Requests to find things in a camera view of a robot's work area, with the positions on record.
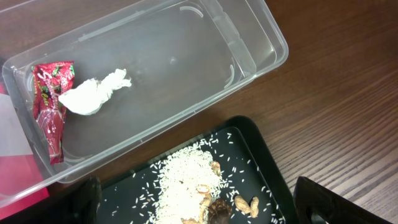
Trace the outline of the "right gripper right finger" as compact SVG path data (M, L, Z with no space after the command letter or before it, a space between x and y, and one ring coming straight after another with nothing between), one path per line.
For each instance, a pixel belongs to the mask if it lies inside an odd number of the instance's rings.
M391 224L303 176L296 182L294 204L299 223Z

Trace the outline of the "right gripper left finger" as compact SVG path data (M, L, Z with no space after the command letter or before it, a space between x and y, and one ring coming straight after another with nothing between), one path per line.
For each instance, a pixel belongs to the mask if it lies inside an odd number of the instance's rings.
M1 224L94 224L100 201L100 180L92 176L1 220Z

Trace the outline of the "white napkin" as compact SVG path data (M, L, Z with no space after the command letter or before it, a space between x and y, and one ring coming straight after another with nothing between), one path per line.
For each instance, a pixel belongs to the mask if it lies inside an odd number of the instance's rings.
M88 79L76 88L62 93L58 100L72 113L83 116L95 114L112 97L114 91L132 85L126 74L126 69L117 68L103 80Z

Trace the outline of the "red strawberry candy wrapper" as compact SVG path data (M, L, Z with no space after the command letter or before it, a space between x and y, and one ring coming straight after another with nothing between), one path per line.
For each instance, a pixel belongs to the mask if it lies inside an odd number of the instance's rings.
M51 165L63 162L63 130L67 109L58 97L71 90L75 71L72 61L32 66L34 78L33 117L47 140Z

